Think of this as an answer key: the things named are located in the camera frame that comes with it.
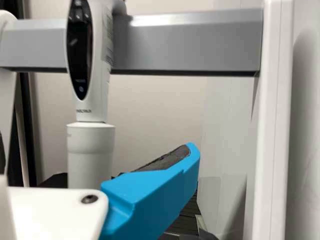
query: blue plastic part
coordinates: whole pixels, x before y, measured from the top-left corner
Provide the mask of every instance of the blue plastic part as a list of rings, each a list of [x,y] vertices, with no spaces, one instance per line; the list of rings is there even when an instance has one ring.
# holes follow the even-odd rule
[[[197,189],[200,152],[165,170],[122,174],[101,184],[109,210],[100,240],[156,240],[179,216]]]

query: white panel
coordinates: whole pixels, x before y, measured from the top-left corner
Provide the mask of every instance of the white panel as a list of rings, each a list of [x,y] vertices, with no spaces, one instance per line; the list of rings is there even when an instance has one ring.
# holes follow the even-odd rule
[[[292,81],[292,0],[266,0],[253,240],[285,237]]]
[[[15,240],[14,219],[8,193],[7,177],[0,175],[0,239]]]
[[[219,77],[207,85],[199,183],[215,177],[220,179],[221,188],[215,187],[216,184],[207,187],[206,191],[212,192],[211,198],[205,198],[209,194],[205,190],[199,191],[198,204],[206,227],[222,240],[233,239],[234,235],[228,234],[230,226],[238,230],[237,239],[242,239],[242,231],[243,239],[251,239],[258,87],[258,81],[253,78]],[[242,201],[246,207],[239,221],[237,206]],[[212,212],[216,207],[211,203],[215,202],[219,202],[218,209]]]
[[[108,212],[98,190],[9,187],[8,193],[18,240],[96,240]],[[88,195],[98,199],[82,203]]]

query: beige wall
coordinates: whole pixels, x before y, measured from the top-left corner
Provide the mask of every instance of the beige wall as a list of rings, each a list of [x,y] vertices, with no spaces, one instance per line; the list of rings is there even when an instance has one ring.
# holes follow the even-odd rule
[[[68,0],[28,0],[33,19],[65,18]],[[129,14],[205,11],[211,0],[128,0]],[[34,76],[37,166],[42,179],[67,171],[66,124],[75,121],[66,74]],[[133,170],[186,142],[200,147],[205,77],[112,76],[109,123],[116,126],[112,174]]]

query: white wall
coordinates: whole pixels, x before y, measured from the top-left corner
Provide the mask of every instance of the white wall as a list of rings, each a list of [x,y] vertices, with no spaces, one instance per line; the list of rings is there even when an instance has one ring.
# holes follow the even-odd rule
[[[320,0],[296,0],[287,240],[320,239]]]
[[[27,5],[33,19],[65,18],[69,1],[28,0]],[[211,0],[127,1],[131,15],[205,11],[213,6]],[[112,76],[112,174],[133,170],[187,142],[200,147],[206,84],[205,77]],[[72,86],[66,74],[56,73],[37,73],[32,85],[37,172],[46,179],[67,171],[65,126],[75,121]]]

